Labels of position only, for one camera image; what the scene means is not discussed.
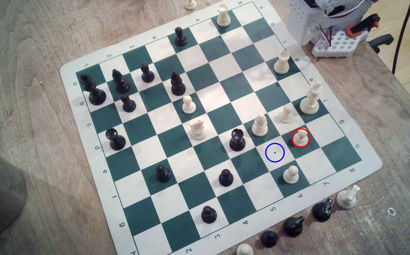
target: white square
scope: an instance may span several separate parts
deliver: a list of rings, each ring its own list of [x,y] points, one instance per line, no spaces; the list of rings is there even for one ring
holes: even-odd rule
[[[123,136],[126,140],[125,147],[123,147],[122,150],[124,150],[128,147],[131,147],[131,143],[129,143],[129,139],[128,139],[128,134],[126,133],[126,130],[125,130],[125,127],[123,126],[123,124],[115,126],[114,128],[115,128],[115,130],[117,130],[117,133],[119,135]],[[116,154],[117,152],[119,152],[119,151],[116,151],[113,148],[111,148],[110,141],[106,138],[106,131],[103,131],[103,132],[99,133],[98,138],[100,139],[101,147],[103,148],[103,151],[105,152],[106,157],[109,157],[112,154]]]
[[[210,206],[216,211],[218,217],[216,221],[212,224],[207,224],[202,220],[202,210],[205,206]],[[221,205],[219,204],[218,199],[215,197],[199,206],[196,206],[189,210],[192,216],[192,220],[196,225],[197,231],[199,232],[200,237],[204,237],[208,234],[215,232],[216,230],[223,228],[229,224],[227,218],[225,217],[224,211],[222,210]]]
[[[123,208],[131,206],[150,196],[147,185],[141,171],[123,177],[115,182],[118,196],[122,201]]]
[[[334,167],[321,148],[297,158],[296,163],[310,184],[335,173]]]
[[[241,72],[241,68],[231,53],[211,61],[209,65],[219,81],[223,81]]]
[[[257,115],[265,114],[266,110],[259,100],[259,97],[252,92],[249,95],[245,95],[242,98],[238,98],[232,102],[232,105],[241,119],[242,123],[251,121],[257,117]]]
[[[203,167],[194,148],[189,148],[167,159],[177,183],[203,172]]]
[[[115,58],[109,59],[100,63],[101,71],[105,77],[106,82],[112,81],[112,70],[116,69],[121,72],[122,75],[129,73],[128,66],[126,65],[123,55],[119,55]]]
[[[244,76],[254,91],[263,89],[277,82],[268,65],[263,62],[244,71]]]
[[[203,43],[219,36],[219,32],[211,19],[191,26],[189,29],[191,29],[197,43]]]
[[[188,211],[188,206],[178,184],[151,195],[151,200],[153,200],[161,223]]]
[[[329,114],[309,122],[307,128],[320,147],[344,137],[344,133]]]
[[[234,182],[228,187],[224,187],[219,183],[219,175],[224,169],[228,169],[234,176]],[[235,166],[233,166],[233,163],[230,159],[205,170],[205,174],[216,196],[220,196],[232,189],[238,188],[243,184],[238,175],[238,172],[235,169]]]
[[[167,158],[158,136],[152,136],[136,143],[132,148],[140,169],[145,169]]]
[[[229,48],[230,52],[235,52],[252,44],[251,38],[249,38],[249,35],[247,35],[247,32],[243,27],[239,27],[232,31],[226,32],[222,34],[221,37],[227,45],[227,48]]]
[[[197,91],[197,96],[208,113],[230,103],[229,97],[219,82]]]
[[[260,210],[284,198],[270,173],[245,183],[244,187],[256,210]]]
[[[167,36],[149,43],[145,45],[145,47],[153,62],[160,61],[175,54],[174,47],[172,47]]]
[[[185,72],[191,71],[199,66],[208,63],[201,47],[197,44],[189,49],[185,49],[177,53],[181,65]]]
[[[172,103],[154,109],[148,113],[148,116],[150,117],[151,124],[153,125],[156,134],[160,134],[181,125],[181,120]]]

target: black pawn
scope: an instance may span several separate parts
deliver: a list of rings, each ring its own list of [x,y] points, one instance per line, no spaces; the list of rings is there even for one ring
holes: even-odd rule
[[[100,105],[106,101],[106,93],[102,89],[96,87],[96,83],[88,74],[81,74],[79,77],[81,84],[84,85],[84,90],[90,92],[89,101],[93,105]]]
[[[325,222],[331,217],[332,199],[328,198],[326,202],[321,202],[312,207],[312,215],[319,222]]]
[[[216,221],[216,218],[218,217],[218,214],[216,213],[216,210],[209,207],[205,206],[202,210],[202,220],[207,223],[211,224]]]
[[[299,216],[297,218],[290,217],[284,221],[282,225],[285,233],[290,237],[297,237],[302,232],[302,223],[304,222],[304,217]]]
[[[122,95],[120,100],[123,102],[123,110],[127,113],[133,112],[136,109],[136,102],[129,99],[128,95]]]
[[[147,64],[142,64],[141,65],[141,71],[142,71],[142,81],[145,83],[151,83],[155,79],[155,74],[150,71],[150,68],[148,68]]]
[[[156,178],[158,181],[165,183],[171,178],[171,171],[163,165],[156,166]]]
[[[178,75],[178,73],[172,72],[171,84],[172,84],[172,87],[171,87],[172,94],[176,96],[181,96],[186,92],[185,84],[183,84],[183,80]]]
[[[241,129],[234,129],[232,131],[232,139],[230,140],[230,148],[236,152],[241,151],[246,146],[246,140],[244,139],[243,131]]]
[[[272,248],[277,243],[277,235],[271,230],[266,230],[260,236],[260,241],[262,242],[263,246]]]
[[[125,147],[126,140],[123,136],[117,133],[117,130],[111,128],[106,130],[106,138],[110,140],[109,144],[115,151],[119,151]]]
[[[183,29],[181,27],[175,28],[175,34],[177,35],[175,38],[175,44],[178,46],[185,46],[188,42],[188,38],[183,35]]]
[[[230,186],[233,183],[233,174],[228,169],[222,170],[219,175],[219,183],[224,187]]]

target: wooden table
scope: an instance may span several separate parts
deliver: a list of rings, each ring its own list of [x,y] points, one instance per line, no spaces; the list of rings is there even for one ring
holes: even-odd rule
[[[184,0],[140,1],[0,0],[0,155],[25,171],[28,189],[21,216],[0,234],[0,254],[116,253],[59,70],[189,13]],[[197,9],[215,2],[198,0]],[[284,20],[286,2],[271,1]],[[355,208],[334,207],[330,221],[308,220],[272,249],[260,234],[244,242],[255,254],[410,253],[410,95],[366,42],[343,59],[304,50],[383,167],[357,183]]]

